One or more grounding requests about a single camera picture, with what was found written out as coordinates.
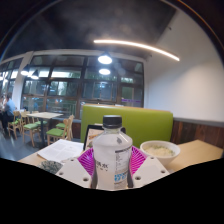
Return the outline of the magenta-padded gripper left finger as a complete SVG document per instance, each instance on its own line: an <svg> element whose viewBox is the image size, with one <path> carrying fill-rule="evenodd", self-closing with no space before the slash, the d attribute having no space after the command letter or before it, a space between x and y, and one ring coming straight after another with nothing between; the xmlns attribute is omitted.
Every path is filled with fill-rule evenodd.
<svg viewBox="0 0 224 224"><path fill-rule="evenodd" d="M69 159L56 175L81 187L90 188L94 167L93 149L89 149L78 158Z"/></svg>

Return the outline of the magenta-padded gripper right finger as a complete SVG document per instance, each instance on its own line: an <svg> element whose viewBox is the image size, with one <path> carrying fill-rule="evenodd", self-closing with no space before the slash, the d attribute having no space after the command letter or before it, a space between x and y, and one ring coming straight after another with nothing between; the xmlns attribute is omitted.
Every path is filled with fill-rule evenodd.
<svg viewBox="0 0 224 224"><path fill-rule="evenodd" d="M145 155L141 150L132 147L129 162L129 187L140 188L167 176L169 172L153 156Z"/></svg>

